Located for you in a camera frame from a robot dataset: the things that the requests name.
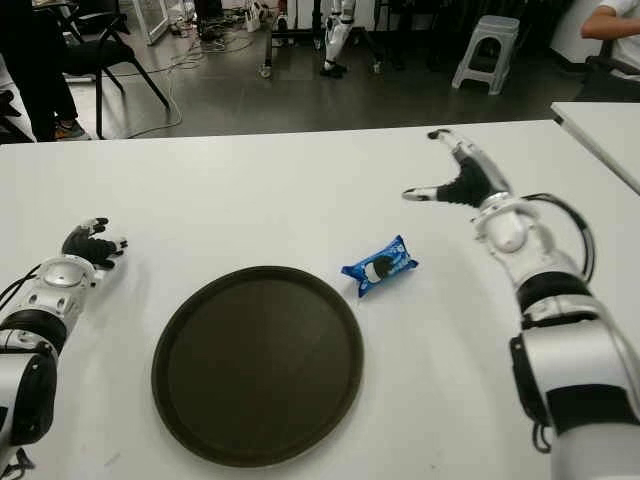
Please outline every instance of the wire on floor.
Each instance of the wire on floor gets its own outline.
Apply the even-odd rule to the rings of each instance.
[[[236,40],[246,40],[246,42],[241,45],[240,47],[236,47],[233,49],[229,49],[228,46],[231,45],[233,42],[235,42]],[[140,130],[138,132],[132,133],[131,135],[129,135],[127,138],[131,139],[131,138],[137,138],[141,135],[145,135],[147,133],[151,133],[151,132],[155,132],[157,130],[164,130],[166,128],[173,128],[173,127],[177,127],[178,125],[180,125],[184,119],[184,115],[182,113],[182,110],[180,109],[180,106],[178,105],[178,103],[176,102],[174,96],[173,96],[173,72],[174,70],[178,69],[178,70],[193,70],[195,68],[200,67],[201,65],[201,61],[205,58],[206,55],[209,54],[221,54],[221,53],[234,53],[234,52],[239,52],[240,50],[244,50],[245,48],[250,47],[253,44],[253,39],[249,38],[248,36],[237,36],[234,35],[233,33],[226,33],[223,34],[222,37],[220,37],[219,39],[214,40],[213,42],[211,42],[211,46],[208,46],[207,42],[207,46],[203,47],[202,46],[202,41],[199,38],[194,38],[193,42],[191,42],[191,46],[187,49],[187,51],[182,54],[182,55],[178,55],[175,57],[171,57],[171,61],[172,64],[169,65],[168,67],[165,67],[163,69],[159,69],[157,70],[157,72],[163,72],[166,71],[167,72],[167,80],[169,83],[169,101],[173,104],[173,106],[175,107],[176,113],[178,114],[178,117],[166,124],[166,125],[160,125],[158,127],[151,127],[151,128],[147,128],[144,130]]]

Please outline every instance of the black cable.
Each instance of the black cable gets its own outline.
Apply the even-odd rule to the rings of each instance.
[[[547,454],[551,453],[551,445],[544,436],[545,428],[545,426],[540,425],[538,422],[534,422],[533,428],[531,429],[531,441],[538,452]]]
[[[2,303],[2,305],[0,305],[0,310],[2,310],[7,303],[9,303],[11,301],[11,299],[13,297],[15,297],[16,293],[18,293],[18,291],[22,288],[22,286],[25,284],[25,282],[27,280],[31,280],[32,278],[35,278],[36,276],[33,274],[36,270],[38,270],[40,268],[40,264],[36,265],[35,267],[33,267],[31,270],[29,270],[27,272],[27,274],[22,277],[19,278],[18,280],[16,280],[15,282],[13,282],[11,285],[9,285],[7,288],[4,289],[4,291],[2,293],[0,293],[0,301],[2,301],[2,299],[9,294],[9,292],[11,292],[11,290],[13,290],[13,292],[11,292],[11,294],[9,295],[9,297]]]
[[[593,233],[589,228],[586,220],[580,215],[573,207],[560,198],[552,195],[551,193],[535,193],[533,195],[526,195],[525,200],[539,201],[551,203],[564,210],[569,217],[573,220],[580,231],[582,236],[582,243],[584,245],[584,265],[582,267],[582,275],[586,279],[587,283],[593,278],[593,272],[596,268],[596,242],[593,238]]]
[[[27,452],[24,451],[24,448],[19,448],[16,452],[16,460],[17,463],[13,465],[7,465],[1,477],[5,478],[11,475],[14,472],[19,472],[18,475],[12,477],[9,480],[19,480],[24,477],[24,474],[27,470],[33,470],[36,468],[36,465],[31,461],[31,459],[27,456]]]

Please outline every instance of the blue snack package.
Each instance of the blue snack package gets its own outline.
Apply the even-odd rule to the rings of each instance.
[[[418,262],[411,259],[407,248],[404,246],[402,237],[398,235],[389,245],[378,253],[350,267],[342,267],[342,273],[360,282],[358,285],[358,296],[362,297],[385,279],[393,277],[405,270],[416,268],[417,266]]]

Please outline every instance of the round tray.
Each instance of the round tray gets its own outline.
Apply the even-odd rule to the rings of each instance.
[[[292,458],[327,435],[360,384],[362,337],[346,302],[301,270],[253,267],[189,298],[153,359],[158,412],[208,460]]]

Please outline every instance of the robot leg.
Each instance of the robot leg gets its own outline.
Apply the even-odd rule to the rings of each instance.
[[[340,3],[341,13],[339,17],[334,17],[334,14],[338,13],[336,7]],[[346,68],[338,65],[336,59],[342,47],[344,47],[347,38],[349,38],[349,32],[353,27],[354,11],[356,7],[355,0],[339,0],[333,1],[332,17],[327,22],[327,36],[326,36],[326,58],[322,73],[325,76],[340,78],[346,71]]]

